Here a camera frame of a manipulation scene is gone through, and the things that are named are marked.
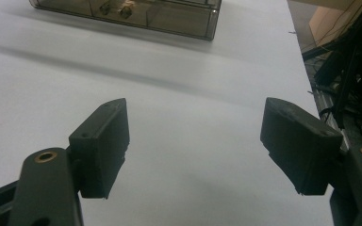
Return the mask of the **clear smoky acrylic drawer box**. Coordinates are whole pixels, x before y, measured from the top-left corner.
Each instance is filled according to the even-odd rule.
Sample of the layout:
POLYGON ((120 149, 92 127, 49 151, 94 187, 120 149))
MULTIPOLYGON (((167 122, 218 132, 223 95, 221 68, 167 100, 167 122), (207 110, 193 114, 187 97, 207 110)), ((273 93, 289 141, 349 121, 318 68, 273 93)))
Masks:
POLYGON ((124 24, 160 32, 213 40, 222 0, 134 0, 133 14, 124 19, 116 12, 104 15, 107 0, 29 0, 34 8, 124 24))

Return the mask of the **small gold earrings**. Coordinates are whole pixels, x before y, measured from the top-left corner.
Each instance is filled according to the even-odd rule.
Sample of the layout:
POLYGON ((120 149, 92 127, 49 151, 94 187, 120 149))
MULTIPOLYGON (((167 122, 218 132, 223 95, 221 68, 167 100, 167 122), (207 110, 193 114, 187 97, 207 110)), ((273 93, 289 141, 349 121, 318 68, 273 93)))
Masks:
POLYGON ((100 7, 100 11, 104 15, 108 15, 110 12, 116 12, 122 18, 127 19, 133 14, 135 5, 134 0, 107 0, 100 7))

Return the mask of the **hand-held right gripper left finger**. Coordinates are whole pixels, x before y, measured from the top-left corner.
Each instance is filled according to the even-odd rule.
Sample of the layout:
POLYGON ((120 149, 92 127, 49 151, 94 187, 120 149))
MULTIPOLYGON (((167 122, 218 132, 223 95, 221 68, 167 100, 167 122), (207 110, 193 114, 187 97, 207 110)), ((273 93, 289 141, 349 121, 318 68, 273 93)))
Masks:
POLYGON ((68 148, 25 159, 8 226, 84 226, 79 199, 109 196, 129 142, 126 100, 100 105, 71 133, 68 148))

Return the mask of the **cardboard box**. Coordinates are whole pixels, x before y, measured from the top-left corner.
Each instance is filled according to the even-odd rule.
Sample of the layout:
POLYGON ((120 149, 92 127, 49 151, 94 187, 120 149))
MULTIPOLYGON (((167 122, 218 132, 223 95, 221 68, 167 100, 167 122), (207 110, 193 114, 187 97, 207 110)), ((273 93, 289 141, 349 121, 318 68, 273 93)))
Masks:
POLYGON ((317 7, 309 21, 316 46, 324 45, 344 33, 352 13, 349 10, 317 7))

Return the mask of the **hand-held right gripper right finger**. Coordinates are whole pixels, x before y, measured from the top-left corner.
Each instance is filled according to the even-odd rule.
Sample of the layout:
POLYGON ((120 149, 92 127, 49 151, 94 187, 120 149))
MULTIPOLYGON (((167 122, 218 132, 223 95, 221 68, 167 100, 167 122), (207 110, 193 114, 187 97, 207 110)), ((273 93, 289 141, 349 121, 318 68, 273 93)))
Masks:
POLYGON ((322 196, 333 188, 335 226, 362 226, 362 146, 342 150, 339 131, 272 97, 265 102, 260 140, 299 194, 322 196))

